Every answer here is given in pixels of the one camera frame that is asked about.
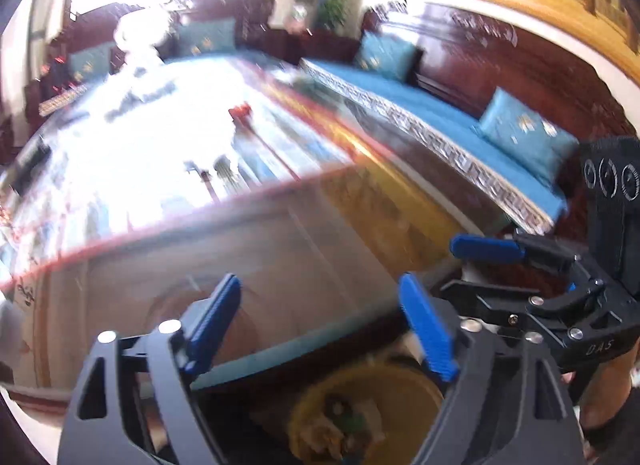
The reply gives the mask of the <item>person's hand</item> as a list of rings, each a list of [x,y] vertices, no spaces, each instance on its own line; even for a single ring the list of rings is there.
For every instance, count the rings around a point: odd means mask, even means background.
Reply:
[[[579,424],[593,429],[610,421],[629,397],[631,370],[638,359],[639,342],[623,355],[599,365],[579,400]]]

